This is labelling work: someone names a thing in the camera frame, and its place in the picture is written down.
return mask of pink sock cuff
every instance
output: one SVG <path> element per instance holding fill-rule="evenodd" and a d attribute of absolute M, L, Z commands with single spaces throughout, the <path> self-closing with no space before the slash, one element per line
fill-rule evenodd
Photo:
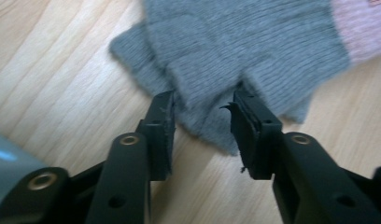
<path fill-rule="evenodd" d="M 352 63 L 381 54 L 381 0 L 332 0 L 332 7 Z"/>

